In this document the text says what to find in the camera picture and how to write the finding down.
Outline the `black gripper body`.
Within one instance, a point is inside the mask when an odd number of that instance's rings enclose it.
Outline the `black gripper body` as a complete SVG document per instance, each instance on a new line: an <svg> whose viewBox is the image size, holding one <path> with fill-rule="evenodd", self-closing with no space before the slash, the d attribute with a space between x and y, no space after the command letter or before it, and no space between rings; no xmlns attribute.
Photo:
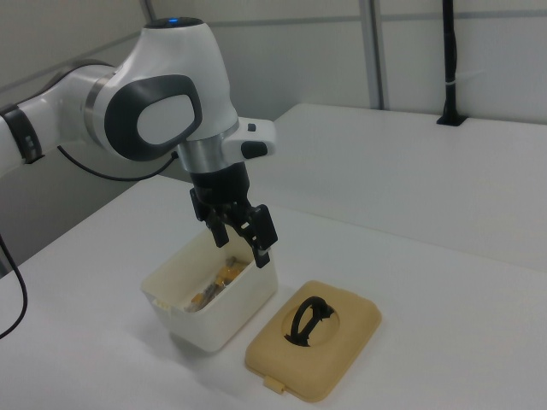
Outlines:
<svg viewBox="0 0 547 410"><path fill-rule="evenodd" d="M249 208L249 176L243 162L211 173L190 173L193 188L191 200L194 208L236 203Z"/></svg>

